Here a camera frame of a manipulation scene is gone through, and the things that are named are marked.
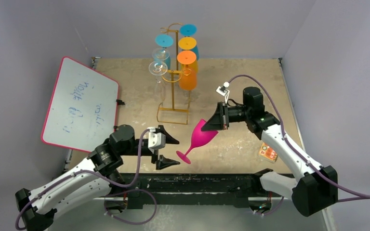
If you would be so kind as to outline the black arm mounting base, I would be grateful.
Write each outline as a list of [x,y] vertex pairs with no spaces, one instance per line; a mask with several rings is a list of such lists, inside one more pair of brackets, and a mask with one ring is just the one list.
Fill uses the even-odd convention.
[[145,205],[231,205],[265,214],[280,206],[280,195],[259,185],[259,174],[141,173],[128,189],[114,187],[107,210],[142,209]]

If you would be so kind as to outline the yellow plastic wine glass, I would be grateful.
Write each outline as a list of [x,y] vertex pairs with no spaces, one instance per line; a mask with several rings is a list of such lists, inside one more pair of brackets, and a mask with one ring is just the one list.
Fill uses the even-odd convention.
[[196,39],[193,37],[183,37],[179,40],[178,45],[183,51],[192,51],[196,55],[196,60],[190,66],[198,73],[199,51]]

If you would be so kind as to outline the magenta plastic wine glass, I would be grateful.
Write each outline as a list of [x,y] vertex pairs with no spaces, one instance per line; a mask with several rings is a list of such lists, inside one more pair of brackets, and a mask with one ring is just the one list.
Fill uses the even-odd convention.
[[202,146],[205,146],[209,142],[211,142],[216,135],[218,134],[218,131],[202,131],[202,127],[207,123],[206,120],[201,119],[197,125],[195,126],[190,139],[190,146],[187,149],[185,153],[182,153],[181,151],[176,151],[177,156],[184,161],[187,164],[191,164],[190,159],[187,157],[187,155],[195,148],[199,148]]

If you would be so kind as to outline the orange plastic wine glass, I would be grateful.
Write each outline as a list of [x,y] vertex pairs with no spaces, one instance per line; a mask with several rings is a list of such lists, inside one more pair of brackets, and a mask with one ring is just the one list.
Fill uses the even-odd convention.
[[181,51],[177,55],[177,61],[181,64],[179,87],[183,90],[192,91],[197,86],[195,70],[197,56],[192,51]]

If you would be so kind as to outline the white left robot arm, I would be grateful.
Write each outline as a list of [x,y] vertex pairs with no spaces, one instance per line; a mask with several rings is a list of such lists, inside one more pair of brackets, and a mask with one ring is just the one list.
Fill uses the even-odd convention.
[[[141,157],[151,157],[157,170],[177,165],[178,161],[159,155],[159,150],[166,144],[179,143],[163,125],[147,128],[139,139],[136,139],[132,126],[116,126],[114,132],[74,168],[39,188],[22,188],[15,193],[19,210],[15,229],[45,231],[65,212],[97,197],[142,192],[155,201],[150,192],[137,185]],[[123,156],[137,158],[136,172],[130,182],[117,171],[123,165]]]

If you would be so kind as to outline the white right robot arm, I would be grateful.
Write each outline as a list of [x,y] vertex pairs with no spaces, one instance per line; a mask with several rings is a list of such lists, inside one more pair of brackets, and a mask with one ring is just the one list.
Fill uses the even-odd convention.
[[242,105],[229,107],[219,102],[201,130],[225,130],[230,123],[245,122],[248,130],[273,149],[294,176],[288,178],[264,170],[252,181],[252,192],[262,196],[270,191],[288,198],[305,217],[338,202],[338,189],[334,186],[338,182],[336,170],[332,166],[323,167],[296,143],[287,144],[289,136],[282,133],[281,122],[265,110],[259,88],[246,87],[242,96]]

